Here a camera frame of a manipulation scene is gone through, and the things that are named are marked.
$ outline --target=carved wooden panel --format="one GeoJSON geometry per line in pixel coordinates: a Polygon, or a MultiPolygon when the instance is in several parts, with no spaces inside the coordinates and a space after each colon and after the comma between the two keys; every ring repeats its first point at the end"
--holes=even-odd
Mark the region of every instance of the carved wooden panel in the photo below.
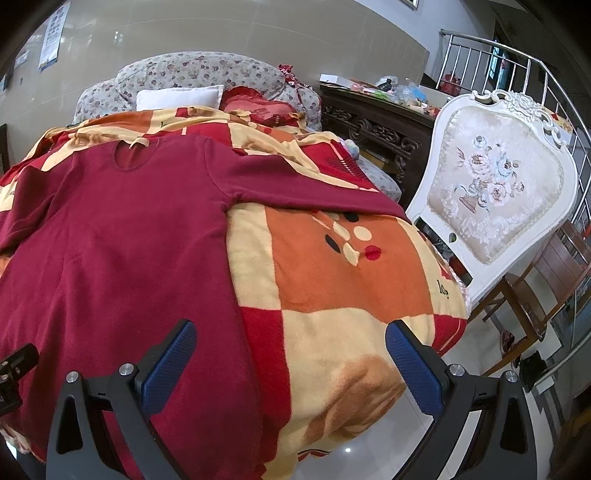
{"type": "Polygon", "coordinates": [[[400,204],[408,206],[427,166],[433,121],[352,92],[322,88],[321,97],[323,128],[383,153],[384,170],[402,190],[400,204]]]}

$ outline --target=shirt sleeve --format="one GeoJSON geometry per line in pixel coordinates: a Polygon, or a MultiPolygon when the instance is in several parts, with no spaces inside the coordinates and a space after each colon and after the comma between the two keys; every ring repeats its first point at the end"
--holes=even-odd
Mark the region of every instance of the shirt sleeve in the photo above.
{"type": "Polygon", "coordinates": [[[66,171],[66,165],[49,171],[32,166],[23,169],[16,180],[11,208],[0,212],[0,252],[17,247],[39,228],[66,171]]]}
{"type": "Polygon", "coordinates": [[[392,215],[408,221],[402,207],[383,193],[307,177],[279,155],[239,155],[210,139],[204,150],[210,178],[230,198],[228,208],[255,202],[276,208],[392,215]]]}

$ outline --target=shoe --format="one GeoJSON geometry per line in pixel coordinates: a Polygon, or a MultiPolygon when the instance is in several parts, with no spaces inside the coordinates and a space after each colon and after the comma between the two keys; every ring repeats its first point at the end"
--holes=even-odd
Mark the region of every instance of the shoe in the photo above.
{"type": "Polygon", "coordinates": [[[501,332],[501,353],[506,355],[513,346],[513,343],[515,343],[515,335],[509,330],[503,330],[501,332]]]}

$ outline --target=poster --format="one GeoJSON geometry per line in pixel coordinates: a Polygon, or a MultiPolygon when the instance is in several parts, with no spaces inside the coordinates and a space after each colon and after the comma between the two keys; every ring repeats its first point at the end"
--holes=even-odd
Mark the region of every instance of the poster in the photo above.
{"type": "Polygon", "coordinates": [[[66,15],[70,9],[70,2],[66,2],[49,17],[41,58],[39,58],[39,70],[44,70],[57,61],[57,50],[60,48],[61,31],[66,22],[66,15]]]}

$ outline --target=bed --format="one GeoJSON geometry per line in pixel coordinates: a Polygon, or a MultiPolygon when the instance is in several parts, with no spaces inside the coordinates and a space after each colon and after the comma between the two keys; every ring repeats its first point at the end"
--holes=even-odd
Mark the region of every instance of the bed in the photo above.
{"type": "Polygon", "coordinates": [[[288,478],[378,421],[405,390],[389,322],[441,355],[466,326],[449,267],[338,137],[245,111],[49,130],[0,180],[0,259],[0,356],[41,356],[1,421],[42,460],[66,374],[137,361],[181,317],[197,351],[153,423],[216,479],[288,478]]]}

